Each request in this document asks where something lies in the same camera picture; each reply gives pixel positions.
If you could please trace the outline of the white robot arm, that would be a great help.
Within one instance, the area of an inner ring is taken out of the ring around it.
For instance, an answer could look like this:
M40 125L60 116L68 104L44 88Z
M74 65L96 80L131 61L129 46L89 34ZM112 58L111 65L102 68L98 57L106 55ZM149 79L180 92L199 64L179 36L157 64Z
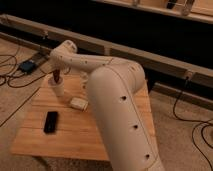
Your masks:
M165 171L134 94L146 84L142 66L115 56L79 54L66 40L50 52L54 69L88 74L86 94L113 171Z

